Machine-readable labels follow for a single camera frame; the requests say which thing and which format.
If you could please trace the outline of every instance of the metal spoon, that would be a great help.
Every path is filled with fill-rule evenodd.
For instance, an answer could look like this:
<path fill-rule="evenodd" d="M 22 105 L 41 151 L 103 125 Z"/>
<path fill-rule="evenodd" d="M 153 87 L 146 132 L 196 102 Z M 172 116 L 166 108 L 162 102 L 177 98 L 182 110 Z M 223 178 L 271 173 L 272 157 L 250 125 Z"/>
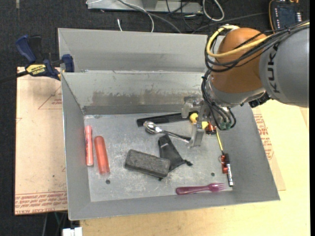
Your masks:
<path fill-rule="evenodd" d="M 163 134 L 168 134 L 169 136 L 175 137 L 177 139 L 180 139 L 186 143 L 189 143 L 191 137 L 187 137 L 187 136 L 182 136 L 182 135 L 178 135 L 169 131 L 165 131 L 163 129 L 161 129 L 160 127 L 156 126 L 156 124 L 152 121 L 145 121 L 143 123 L 143 126 L 145 127 L 146 131 L 150 134 L 158 134 L 158 133 L 163 133 Z"/>

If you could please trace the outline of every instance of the gray eraser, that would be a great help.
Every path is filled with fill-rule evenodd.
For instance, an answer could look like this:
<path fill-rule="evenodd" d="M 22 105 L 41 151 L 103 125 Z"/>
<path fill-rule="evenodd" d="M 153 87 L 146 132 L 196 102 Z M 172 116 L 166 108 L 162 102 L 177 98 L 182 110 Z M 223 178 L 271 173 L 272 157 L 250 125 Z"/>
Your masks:
<path fill-rule="evenodd" d="M 166 177 L 171 161 L 136 150 L 129 150 L 125 167 L 155 177 Z"/>

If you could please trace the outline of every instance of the black carpet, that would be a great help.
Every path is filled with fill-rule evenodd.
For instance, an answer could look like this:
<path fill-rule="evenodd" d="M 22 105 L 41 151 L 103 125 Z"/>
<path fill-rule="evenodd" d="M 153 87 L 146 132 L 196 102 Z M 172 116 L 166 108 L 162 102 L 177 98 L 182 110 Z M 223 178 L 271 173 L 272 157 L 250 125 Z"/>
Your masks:
<path fill-rule="evenodd" d="M 89 11 L 86 0 L 0 0 L 0 78 L 13 75 L 26 60 L 17 52 L 15 41 L 22 35 L 41 35 L 43 53 L 58 57 L 58 28 L 150 31 L 151 22 L 141 12 Z M 270 0 L 219 0 L 225 11 L 225 23 L 242 27 L 270 30 L 268 3 Z M 310 0 L 300 0 L 303 20 L 310 18 Z M 252 14 L 255 16 L 240 18 Z M 197 23 L 184 23 L 181 16 L 159 16 L 171 21 L 185 34 L 197 28 Z M 154 19 L 156 32 L 176 32 L 165 22 Z M 208 34 L 219 25 L 211 24 L 196 34 Z M 16 82 L 0 84 L 0 235 L 38 236 L 42 234 L 45 215 L 14 216 L 14 165 Z"/>

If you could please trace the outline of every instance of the fork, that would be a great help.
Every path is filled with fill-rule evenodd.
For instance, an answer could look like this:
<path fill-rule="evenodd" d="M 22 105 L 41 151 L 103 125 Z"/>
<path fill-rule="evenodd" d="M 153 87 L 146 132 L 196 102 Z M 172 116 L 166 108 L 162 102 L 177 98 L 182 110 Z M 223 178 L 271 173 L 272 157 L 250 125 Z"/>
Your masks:
<path fill-rule="evenodd" d="M 188 187 L 178 187 L 176 188 L 177 195 L 184 195 L 189 193 L 195 193 L 198 191 L 211 191 L 218 192 L 225 189 L 224 183 L 210 183 L 205 186 L 188 186 Z"/>

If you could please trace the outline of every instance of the red marker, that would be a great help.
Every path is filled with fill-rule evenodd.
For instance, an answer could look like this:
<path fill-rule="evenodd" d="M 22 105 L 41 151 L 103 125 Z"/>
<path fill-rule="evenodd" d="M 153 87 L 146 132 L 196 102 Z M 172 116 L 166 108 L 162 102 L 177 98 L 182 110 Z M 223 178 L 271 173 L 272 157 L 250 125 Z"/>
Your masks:
<path fill-rule="evenodd" d="M 85 150 L 87 166 L 93 165 L 93 141 L 92 141 L 92 127 L 90 125 L 85 127 Z"/>
<path fill-rule="evenodd" d="M 94 138 L 94 143 L 99 173 L 109 173 L 109 163 L 104 138 L 102 136 L 96 136 Z"/>

